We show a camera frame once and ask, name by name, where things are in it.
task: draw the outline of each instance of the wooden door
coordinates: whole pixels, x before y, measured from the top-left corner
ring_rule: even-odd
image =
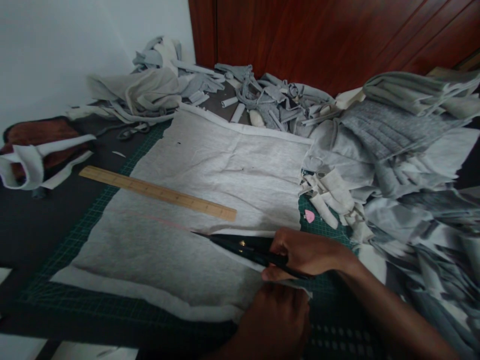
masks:
[[[189,0],[197,63],[253,65],[335,96],[480,49],[480,0]]]

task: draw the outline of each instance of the table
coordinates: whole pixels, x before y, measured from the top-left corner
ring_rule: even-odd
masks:
[[[202,106],[229,119],[236,106],[223,109],[220,101],[235,95],[234,89],[226,85],[225,91],[210,94]],[[247,123],[244,112],[241,123]],[[83,133],[95,134],[108,120],[90,116],[76,123]],[[105,185],[95,181],[85,182],[78,172],[85,165],[93,165],[117,172],[127,159],[113,154],[118,151],[127,158],[142,144],[145,135],[135,134],[132,141],[119,142],[117,131],[111,131],[97,141],[95,155],[84,164],[74,168],[73,174],[43,200],[33,200],[30,191],[14,191],[1,188],[0,202],[5,211],[0,230],[0,266],[13,268],[12,273],[0,286],[0,332],[55,340],[90,342],[134,348],[155,349],[162,344],[179,341],[174,331],[165,332],[155,326],[131,325],[114,319],[79,316],[69,312],[39,311],[14,302],[18,292],[25,287],[35,271],[44,263],[55,247],[69,233],[91,203],[99,196]],[[199,347],[192,336],[183,337],[184,349],[201,353],[215,346]]]

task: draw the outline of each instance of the scissor handle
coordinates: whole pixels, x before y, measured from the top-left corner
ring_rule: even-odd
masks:
[[[269,263],[274,264],[276,267],[282,269],[287,274],[290,274],[293,277],[296,277],[298,279],[311,280],[315,277],[314,275],[310,275],[310,274],[297,271],[288,267],[287,266],[287,263],[289,262],[288,256],[277,255],[273,252],[266,252],[264,253],[264,257]]]

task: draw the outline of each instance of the fabric edge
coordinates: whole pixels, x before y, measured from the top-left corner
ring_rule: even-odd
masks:
[[[59,270],[51,282],[74,286],[84,290],[107,293],[126,298],[145,300],[185,321],[221,323],[229,320],[238,322],[243,310],[233,305],[191,306],[180,298],[161,289],[131,281],[104,277],[68,265]]]

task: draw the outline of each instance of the cutting mat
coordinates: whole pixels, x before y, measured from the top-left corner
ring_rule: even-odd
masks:
[[[171,122],[152,128],[145,141],[129,157],[119,171],[128,176],[150,148],[163,136]],[[185,339],[194,342],[192,351],[201,352],[222,344],[236,330],[231,322],[220,324],[183,321],[146,301],[78,289],[72,286],[49,282],[60,269],[67,266],[87,241],[89,233],[100,219],[105,206],[119,189],[106,185],[101,195],[58,245],[50,258],[35,273],[28,285],[20,292],[16,302],[39,310],[77,314],[119,321],[121,326],[137,326],[142,329],[160,329],[165,338],[158,339],[158,346],[182,350]],[[316,213],[308,199],[298,201],[300,213],[305,209]],[[302,231],[324,235],[349,246],[346,229],[333,230],[317,215],[315,221],[300,220]],[[310,304],[311,337],[305,348],[305,359],[356,359],[384,358],[381,343],[370,328],[360,304],[334,273],[317,276],[313,281],[299,281],[313,292]]]

